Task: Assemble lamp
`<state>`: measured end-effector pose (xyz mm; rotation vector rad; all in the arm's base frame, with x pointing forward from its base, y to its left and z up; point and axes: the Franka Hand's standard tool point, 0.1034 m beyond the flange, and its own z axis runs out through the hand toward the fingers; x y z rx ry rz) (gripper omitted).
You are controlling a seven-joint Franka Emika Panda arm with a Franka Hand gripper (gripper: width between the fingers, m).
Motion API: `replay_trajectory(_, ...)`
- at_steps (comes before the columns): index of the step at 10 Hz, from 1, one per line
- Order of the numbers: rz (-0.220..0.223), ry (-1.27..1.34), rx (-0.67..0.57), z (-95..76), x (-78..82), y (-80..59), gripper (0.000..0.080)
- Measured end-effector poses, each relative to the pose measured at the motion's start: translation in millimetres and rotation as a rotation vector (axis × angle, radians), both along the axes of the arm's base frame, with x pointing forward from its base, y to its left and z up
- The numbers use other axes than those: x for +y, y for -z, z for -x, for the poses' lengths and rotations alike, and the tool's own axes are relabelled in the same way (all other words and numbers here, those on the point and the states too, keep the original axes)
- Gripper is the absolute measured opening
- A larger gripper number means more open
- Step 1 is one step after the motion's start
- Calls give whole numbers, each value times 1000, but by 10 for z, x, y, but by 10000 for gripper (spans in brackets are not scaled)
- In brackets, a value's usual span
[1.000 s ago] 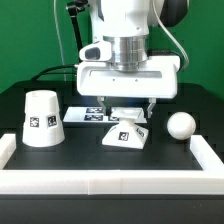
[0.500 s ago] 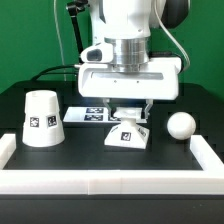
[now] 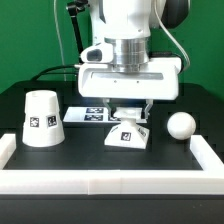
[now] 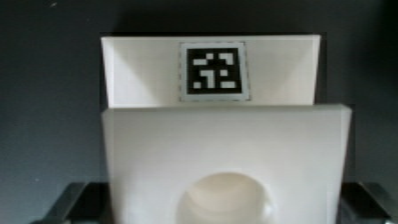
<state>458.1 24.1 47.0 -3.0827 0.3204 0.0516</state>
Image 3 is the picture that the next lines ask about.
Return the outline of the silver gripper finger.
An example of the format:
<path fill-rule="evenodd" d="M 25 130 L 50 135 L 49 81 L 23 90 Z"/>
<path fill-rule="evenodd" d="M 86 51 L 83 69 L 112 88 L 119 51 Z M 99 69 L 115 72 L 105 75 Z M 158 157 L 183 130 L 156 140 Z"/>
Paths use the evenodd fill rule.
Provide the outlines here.
<path fill-rule="evenodd" d="M 146 100 L 146 105 L 143 109 L 143 118 L 144 119 L 148 119 L 149 111 L 152 108 L 152 106 L 153 106 L 153 100 L 152 99 L 147 99 Z"/>
<path fill-rule="evenodd" d="M 114 108 L 110 105 L 110 99 L 109 98 L 103 98 L 103 104 L 108 110 L 109 117 L 113 117 Z"/>

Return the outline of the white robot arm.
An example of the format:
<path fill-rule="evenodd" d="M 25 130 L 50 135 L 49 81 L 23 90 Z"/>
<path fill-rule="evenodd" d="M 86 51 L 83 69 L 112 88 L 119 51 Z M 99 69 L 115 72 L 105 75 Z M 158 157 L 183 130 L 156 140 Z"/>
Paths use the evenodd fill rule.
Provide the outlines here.
<path fill-rule="evenodd" d="M 155 100 L 178 96 L 187 55 L 151 53 L 150 30 L 168 32 L 187 17 L 190 0 L 90 0 L 93 45 L 81 53 L 78 89 L 101 98 L 121 119 L 148 116 Z"/>

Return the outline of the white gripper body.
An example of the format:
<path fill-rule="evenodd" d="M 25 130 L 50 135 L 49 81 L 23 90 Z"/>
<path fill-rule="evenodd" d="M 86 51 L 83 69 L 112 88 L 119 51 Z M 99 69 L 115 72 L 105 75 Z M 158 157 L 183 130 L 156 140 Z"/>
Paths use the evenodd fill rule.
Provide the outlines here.
<path fill-rule="evenodd" d="M 178 96 L 179 58 L 152 58 L 139 71 L 117 72 L 109 64 L 83 64 L 78 90 L 84 97 L 174 100 Z"/>

